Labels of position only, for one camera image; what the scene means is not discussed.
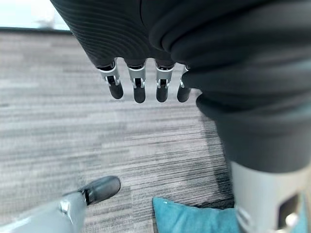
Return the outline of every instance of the blue cushion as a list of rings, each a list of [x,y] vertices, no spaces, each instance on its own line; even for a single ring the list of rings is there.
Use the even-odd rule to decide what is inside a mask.
[[[159,233],[237,233],[234,209],[199,209],[163,198],[153,198]],[[307,233],[308,223],[304,206],[299,224],[292,233]]]

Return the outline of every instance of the striped carpet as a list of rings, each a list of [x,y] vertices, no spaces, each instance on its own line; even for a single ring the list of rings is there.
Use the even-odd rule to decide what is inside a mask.
[[[86,233],[156,232],[152,197],[199,207],[232,206],[214,124],[176,93],[156,101],[147,62],[146,101],[137,104],[124,62],[113,99],[70,35],[0,32],[0,222],[105,175],[121,191],[87,211]]]

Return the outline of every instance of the floor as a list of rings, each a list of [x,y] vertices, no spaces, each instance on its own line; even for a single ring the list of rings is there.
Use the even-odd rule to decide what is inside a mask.
[[[87,211],[84,232],[156,232],[151,200],[232,206],[214,124],[176,93],[156,101],[153,61],[147,99],[137,104],[119,59],[124,97],[115,100],[87,56],[66,34],[0,32],[0,222],[105,175],[121,191]]]

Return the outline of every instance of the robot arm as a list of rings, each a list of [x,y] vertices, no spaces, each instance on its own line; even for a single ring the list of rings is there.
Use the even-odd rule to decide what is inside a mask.
[[[175,62],[179,90],[202,90],[231,164],[241,231],[290,231],[311,160],[311,2],[307,0],[52,0],[111,94],[123,95],[116,57],[144,101],[155,58],[157,99]]]
[[[24,213],[13,223],[0,226],[1,233],[80,233],[85,210],[114,196],[120,190],[117,177],[107,176],[66,194],[60,200]]]

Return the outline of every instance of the black rubber fingertip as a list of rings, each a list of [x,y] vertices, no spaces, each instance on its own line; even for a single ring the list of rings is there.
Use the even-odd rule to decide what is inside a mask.
[[[177,99],[179,102],[183,103],[189,99],[191,88],[181,87],[179,85],[179,89],[177,92]]]
[[[115,98],[117,100],[122,98],[122,96],[123,96],[123,88],[122,88],[122,84],[121,83],[119,85],[111,84],[109,89],[110,89],[110,93],[111,93],[113,98]]]
[[[89,204],[96,204],[116,195],[121,189],[121,181],[116,176],[106,176],[89,183],[84,189],[93,198]]]
[[[137,103],[143,103],[146,99],[145,88],[137,87],[134,88],[134,100]]]
[[[169,89],[162,86],[156,89],[156,99],[157,101],[163,103],[167,100]]]

